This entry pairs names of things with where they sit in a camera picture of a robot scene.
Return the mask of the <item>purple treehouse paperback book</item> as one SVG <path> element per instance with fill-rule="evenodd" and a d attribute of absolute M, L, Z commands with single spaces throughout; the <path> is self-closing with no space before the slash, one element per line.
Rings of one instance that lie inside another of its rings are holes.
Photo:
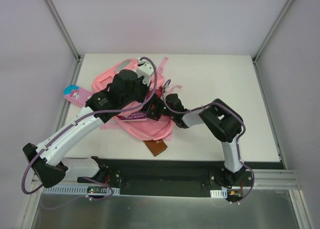
<path fill-rule="evenodd" d="M 146 121 L 147 114 L 143 111 L 136 111 L 129 115 L 118 115 L 117 118 L 120 121 L 124 121 L 124 122 L 139 122 L 139 121 Z"/>

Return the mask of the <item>pink student backpack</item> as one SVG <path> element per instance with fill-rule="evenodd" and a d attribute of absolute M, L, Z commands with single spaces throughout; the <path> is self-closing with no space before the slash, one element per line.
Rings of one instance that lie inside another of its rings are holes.
<path fill-rule="evenodd" d="M 113 81 L 114 76 L 122 69 L 136 70 L 138 68 L 138 60 L 134 58 L 125 59 L 115 66 L 107 69 L 105 72 L 98 75 L 92 85 L 92 91 L 97 93 L 106 88 Z M 175 123 L 167 116 L 161 116 L 156 121 L 149 118 L 145 120 L 128 120 L 126 116 L 132 113 L 137 113 L 137 110 L 123 112 L 118 116 L 113 117 L 110 121 L 100 127 L 101 130 L 121 128 L 133 137 L 141 141 L 164 140 L 170 141 L 173 135 Z"/>

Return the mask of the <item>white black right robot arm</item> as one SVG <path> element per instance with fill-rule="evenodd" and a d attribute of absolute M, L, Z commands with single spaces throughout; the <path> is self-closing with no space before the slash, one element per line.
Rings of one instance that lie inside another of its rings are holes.
<path fill-rule="evenodd" d="M 239 139 L 246 131 L 244 121 L 221 99 L 217 98 L 195 109 L 187 109 L 176 93 L 168 94 L 164 98 L 155 94 L 142 107 L 142 111 L 154 121 L 159 121 L 161 116 L 167 116 L 181 129 L 206 125 L 213 136 L 221 142 L 224 155 L 224 167 L 214 176 L 215 182 L 228 189 L 242 182 L 246 169 Z"/>

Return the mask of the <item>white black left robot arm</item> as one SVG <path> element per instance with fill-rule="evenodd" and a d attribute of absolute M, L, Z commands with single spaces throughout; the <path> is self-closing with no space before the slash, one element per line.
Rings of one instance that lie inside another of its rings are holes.
<path fill-rule="evenodd" d="M 94 93 L 79 113 L 43 142 L 27 143 L 23 152 L 44 188 L 51 188 L 64 178 L 84 178 L 99 184 L 105 180 L 107 167 L 97 156 L 66 158 L 65 155 L 86 135 L 99 128 L 127 105 L 145 101 L 154 71 L 123 69 L 106 88 Z"/>

